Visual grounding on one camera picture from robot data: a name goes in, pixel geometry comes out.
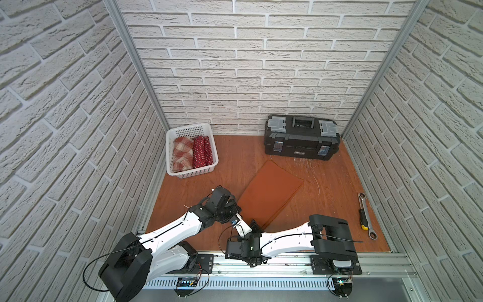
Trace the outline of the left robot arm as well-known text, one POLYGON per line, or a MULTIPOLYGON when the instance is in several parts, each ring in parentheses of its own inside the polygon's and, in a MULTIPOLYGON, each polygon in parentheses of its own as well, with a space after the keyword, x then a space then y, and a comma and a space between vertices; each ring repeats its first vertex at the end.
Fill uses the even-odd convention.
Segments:
POLYGON ((198 252, 186 240, 216 222, 231 222, 240 210, 234 195, 218 186, 166 226, 148 234, 124 235, 112 252, 104 254, 99 292, 110 293, 115 301, 130 301, 145 283, 165 273, 201 271, 198 252))

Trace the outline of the red polka dot skirt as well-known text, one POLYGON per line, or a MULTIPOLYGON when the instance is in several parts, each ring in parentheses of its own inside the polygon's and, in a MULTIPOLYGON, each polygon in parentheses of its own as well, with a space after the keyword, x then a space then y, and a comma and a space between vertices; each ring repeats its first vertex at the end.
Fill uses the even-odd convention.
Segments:
POLYGON ((192 154, 192 166, 195 169, 214 164, 213 151, 208 136, 198 136, 194 139, 192 154))

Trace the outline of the orange skirt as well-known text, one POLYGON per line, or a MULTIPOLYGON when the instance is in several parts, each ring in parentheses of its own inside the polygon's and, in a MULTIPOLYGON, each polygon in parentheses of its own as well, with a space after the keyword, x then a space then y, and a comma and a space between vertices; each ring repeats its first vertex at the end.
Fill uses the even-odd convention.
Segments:
POLYGON ((303 180, 266 161, 237 201, 241 216, 247 223, 261 228, 269 226, 285 209, 303 180))

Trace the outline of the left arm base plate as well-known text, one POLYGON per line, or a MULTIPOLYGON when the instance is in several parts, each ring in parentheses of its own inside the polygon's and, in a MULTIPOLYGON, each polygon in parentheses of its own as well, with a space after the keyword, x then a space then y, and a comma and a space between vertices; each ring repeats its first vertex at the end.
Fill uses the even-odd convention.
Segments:
POLYGON ((197 274, 205 270, 211 274, 213 270, 214 257, 214 254, 192 255, 180 271, 182 274, 197 274))

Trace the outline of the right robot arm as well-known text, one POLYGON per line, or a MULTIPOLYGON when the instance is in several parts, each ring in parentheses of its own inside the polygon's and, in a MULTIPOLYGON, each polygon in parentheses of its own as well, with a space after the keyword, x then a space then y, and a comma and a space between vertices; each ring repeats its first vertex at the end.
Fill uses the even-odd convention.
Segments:
POLYGON ((309 251, 314 274, 361 275, 362 268, 347 220, 311 215, 296 228, 276 233, 261 231, 257 224, 249 229, 238 223, 237 236, 227 240, 225 257, 246 262, 250 267, 267 263, 289 252, 309 251))

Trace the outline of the white plastic basket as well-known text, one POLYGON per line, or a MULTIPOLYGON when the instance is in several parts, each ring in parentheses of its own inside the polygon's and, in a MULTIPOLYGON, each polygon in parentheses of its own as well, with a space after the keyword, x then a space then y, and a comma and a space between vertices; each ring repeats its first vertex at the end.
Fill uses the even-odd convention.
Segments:
POLYGON ((218 164, 218 153, 216 150, 215 140, 213 138, 213 132, 210 125, 208 123, 199 123, 199 124, 170 129, 167 132, 167 138, 166 138, 166 164, 167 164, 168 175, 176 176, 181 179, 214 171, 215 166, 218 164), (174 140, 178 137, 188 137, 194 141, 194 139, 198 136, 202 136, 202 137, 208 136, 210 138, 211 148, 213 151, 214 164, 206 167, 201 167, 198 169, 192 168, 191 170, 188 170, 188 171, 175 173, 172 169, 173 168, 172 153, 174 149, 174 140))

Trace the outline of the red plaid skirt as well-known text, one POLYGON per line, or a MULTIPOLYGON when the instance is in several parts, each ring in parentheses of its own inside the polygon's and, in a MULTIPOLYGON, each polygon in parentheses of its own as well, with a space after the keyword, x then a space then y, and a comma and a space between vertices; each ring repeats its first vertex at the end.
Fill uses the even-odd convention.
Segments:
POLYGON ((172 169, 175 173, 193 168, 193 145, 194 141, 188 137, 178 137, 174 140, 172 169))

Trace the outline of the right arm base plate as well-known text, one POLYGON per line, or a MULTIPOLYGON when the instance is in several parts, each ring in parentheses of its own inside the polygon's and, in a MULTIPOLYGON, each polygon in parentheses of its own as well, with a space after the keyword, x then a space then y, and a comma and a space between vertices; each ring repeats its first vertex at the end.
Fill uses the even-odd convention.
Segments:
POLYGON ((319 255, 311 255, 311 268, 314 275, 361 275, 360 263, 353 260, 324 259, 319 255))

